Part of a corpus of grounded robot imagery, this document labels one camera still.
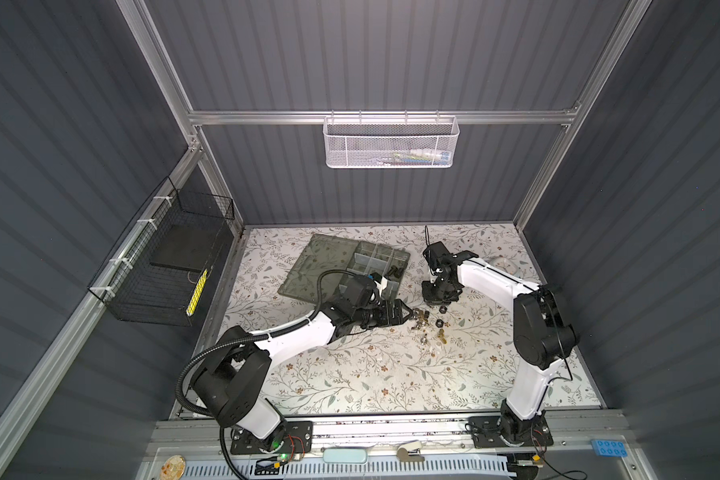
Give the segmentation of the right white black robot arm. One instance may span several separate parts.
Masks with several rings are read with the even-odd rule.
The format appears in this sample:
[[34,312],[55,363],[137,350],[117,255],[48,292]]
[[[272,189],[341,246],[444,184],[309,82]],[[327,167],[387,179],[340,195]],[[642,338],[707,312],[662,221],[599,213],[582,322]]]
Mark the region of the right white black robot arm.
[[436,242],[425,248],[423,257],[433,275],[422,283],[426,304],[447,307],[469,288],[512,315],[513,344],[521,362],[502,410],[518,421],[539,416],[550,383],[579,342],[565,319],[563,300],[550,286],[511,275],[471,251],[452,253]]

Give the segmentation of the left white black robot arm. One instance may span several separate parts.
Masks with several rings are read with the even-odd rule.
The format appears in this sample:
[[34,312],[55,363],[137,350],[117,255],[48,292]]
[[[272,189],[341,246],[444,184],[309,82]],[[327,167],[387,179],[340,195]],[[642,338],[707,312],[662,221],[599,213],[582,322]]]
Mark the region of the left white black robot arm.
[[398,327],[414,316],[400,299],[382,296],[385,279],[329,269],[316,281],[317,302],[306,316],[280,327],[248,332],[228,329],[199,352],[179,374],[176,400],[187,411],[214,419],[221,429],[237,427],[275,451],[287,436],[287,421],[262,387],[271,371],[308,350],[352,334]]

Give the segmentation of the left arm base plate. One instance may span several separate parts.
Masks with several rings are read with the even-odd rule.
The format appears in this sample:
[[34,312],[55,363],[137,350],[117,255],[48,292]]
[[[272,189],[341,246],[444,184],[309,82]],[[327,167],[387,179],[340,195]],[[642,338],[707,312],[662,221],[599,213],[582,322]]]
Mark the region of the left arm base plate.
[[312,448],[314,423],[310,421],[285,421],[268,436],[260,439],[242,427],[231,431],[229,451],[232,455],[303,454]]

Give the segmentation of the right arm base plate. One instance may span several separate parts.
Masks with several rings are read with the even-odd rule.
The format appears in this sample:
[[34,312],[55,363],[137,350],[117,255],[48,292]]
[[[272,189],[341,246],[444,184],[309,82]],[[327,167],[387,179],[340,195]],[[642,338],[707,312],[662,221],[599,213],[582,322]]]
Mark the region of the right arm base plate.
[[554,444],[551,430],[543,414],[532,419],[517,420],[512,415],[469,417],[465,430],[476,448],[540,447]]

